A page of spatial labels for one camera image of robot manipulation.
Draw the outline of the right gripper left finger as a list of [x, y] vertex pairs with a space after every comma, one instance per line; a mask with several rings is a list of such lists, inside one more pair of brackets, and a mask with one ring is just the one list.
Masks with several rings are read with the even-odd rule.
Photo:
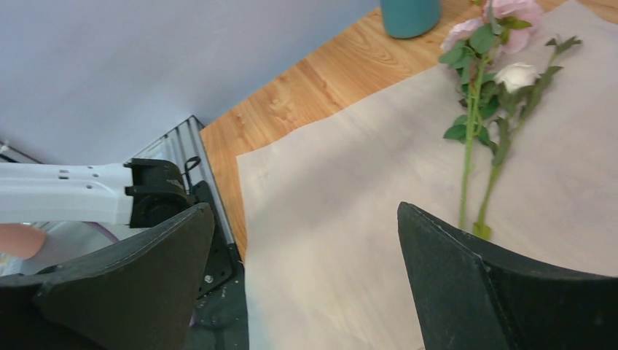
[[3, 349], [182, 349], [214, 235], [200, 203], [123, 241], [1, 278]]

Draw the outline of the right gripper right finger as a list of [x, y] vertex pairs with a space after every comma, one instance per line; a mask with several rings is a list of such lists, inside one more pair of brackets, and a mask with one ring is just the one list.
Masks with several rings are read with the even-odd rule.
[[617, 279], [551, 265], [411, 203], [398, 234], [427, 349], [615, 349]]

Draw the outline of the white wrapping paper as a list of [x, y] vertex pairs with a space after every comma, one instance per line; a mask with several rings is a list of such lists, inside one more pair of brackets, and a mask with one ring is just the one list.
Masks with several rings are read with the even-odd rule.
[[[575, 1], [548, 12], [499, 65], [543, 69], [550, 38], [577, 36], [515, 136], [490, 198], [493, 243], [617, 274], [617, 26]], [[419, 349], [397, 233], [403, 201], [458, 221], [462, 113], [442, 66], [238, 157], [251, 349]]]

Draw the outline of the pink and white flowers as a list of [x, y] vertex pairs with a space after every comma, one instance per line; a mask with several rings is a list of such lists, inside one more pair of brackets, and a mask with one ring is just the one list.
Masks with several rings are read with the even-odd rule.
[[[527, 47], [541, 24], [544, 10], [537, 1], [473, 1], [472, 6], [480, 8], [480, 15], [453, 26], [441, 44], [438, 62], [457, 74], [456, 90], [465, 109], [442, 137], [464, 145], [458, 228], [471, 228], [472, 235], [488, 240], [492, 235], [486, 222], [490, 198], [514, 138], [562, 70], [556, 64], [557, 59], [581, 45], [582, 40], [577, 36], [549, 39], [546, 46], [552, 48], [552, 53], [543, 71], [521, 62], [497, 69], [499, 58]], [[491, 160], [477, 217], [468, 225], [468, 191], [475, 144], [488, 148]]]

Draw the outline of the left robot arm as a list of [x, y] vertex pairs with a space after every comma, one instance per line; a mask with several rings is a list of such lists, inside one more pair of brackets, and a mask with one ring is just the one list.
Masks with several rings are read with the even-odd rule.
[[133, 158], [94, 166], [1, 164], [1, 223], [98, 222], [151, 228], [194, 204], [179, 167]]

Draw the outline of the teal cylindrical vase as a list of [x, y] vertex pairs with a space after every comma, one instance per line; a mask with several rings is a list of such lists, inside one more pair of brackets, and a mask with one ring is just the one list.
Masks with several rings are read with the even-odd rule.
[[442, 15], [440, 0], [380, 0], [385, 32], [409, 39], [430, 31]]

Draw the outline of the fingertip at image edge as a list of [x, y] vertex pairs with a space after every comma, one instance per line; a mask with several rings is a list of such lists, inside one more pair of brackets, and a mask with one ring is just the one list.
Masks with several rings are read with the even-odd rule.
[[1, 253], [30, 259], [44, 246], [45, 231], [25, 224], [1, 224]]

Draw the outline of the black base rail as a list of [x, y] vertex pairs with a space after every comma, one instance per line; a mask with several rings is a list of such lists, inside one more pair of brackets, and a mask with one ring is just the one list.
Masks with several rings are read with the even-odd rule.
[[187, 194], [214, 214], [214, 236], [192, 313], [186, 349], [248, 349], [244, 268], [194, 116], [137, 154], [179, 167]]

